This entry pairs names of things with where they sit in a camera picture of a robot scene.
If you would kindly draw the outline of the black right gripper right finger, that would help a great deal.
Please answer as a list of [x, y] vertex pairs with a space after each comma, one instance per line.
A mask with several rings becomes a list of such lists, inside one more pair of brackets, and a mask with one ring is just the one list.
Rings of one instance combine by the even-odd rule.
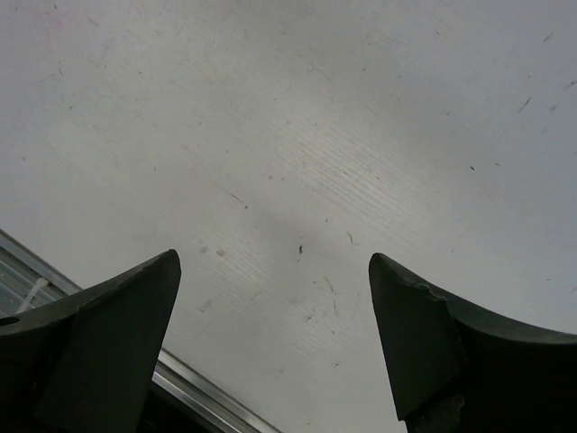
[[576, 337], [507, 318], [388, 256], [369, 263], [397, 417], [410, 432], [573, 432]]

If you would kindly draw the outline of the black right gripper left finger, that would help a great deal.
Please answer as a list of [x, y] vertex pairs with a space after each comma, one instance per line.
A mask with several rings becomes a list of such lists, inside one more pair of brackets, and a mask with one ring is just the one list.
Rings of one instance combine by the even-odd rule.
[[134, 432], [179, 291], [168, 250], [1, 320], [3, 432]]

